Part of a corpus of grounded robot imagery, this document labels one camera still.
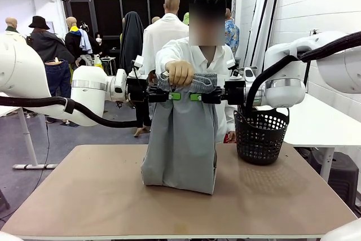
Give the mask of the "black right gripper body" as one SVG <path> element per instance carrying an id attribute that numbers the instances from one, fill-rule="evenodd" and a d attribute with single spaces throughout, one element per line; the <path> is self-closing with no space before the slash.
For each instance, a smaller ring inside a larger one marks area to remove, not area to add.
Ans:
<path id="1" fill-rule="evenodd" d="M 242 105 L 245 101 L 245 81 L 227 80 L 224 83 L 225 100 L 229 105 Z"/>

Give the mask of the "person's right hand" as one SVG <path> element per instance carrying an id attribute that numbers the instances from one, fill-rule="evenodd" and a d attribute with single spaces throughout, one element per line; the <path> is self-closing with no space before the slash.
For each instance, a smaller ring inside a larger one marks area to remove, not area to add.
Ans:
<path id="1" fill-rule="evenodd" d="M 185 60 L 170 61 L 165 65 L 165 69 L 171 86 L 188 86 L 195 73 L 193 66 Z"/>

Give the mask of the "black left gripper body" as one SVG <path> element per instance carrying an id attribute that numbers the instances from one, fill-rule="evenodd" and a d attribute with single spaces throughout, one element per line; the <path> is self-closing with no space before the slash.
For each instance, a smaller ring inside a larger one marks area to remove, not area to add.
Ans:
<path id="1" fill-rule="evenodd" d="M 147 85 L 147 76 L 128 76 L 126 79 L 126 95 L 128 101 L 143 102 L 146 97 Z"/>

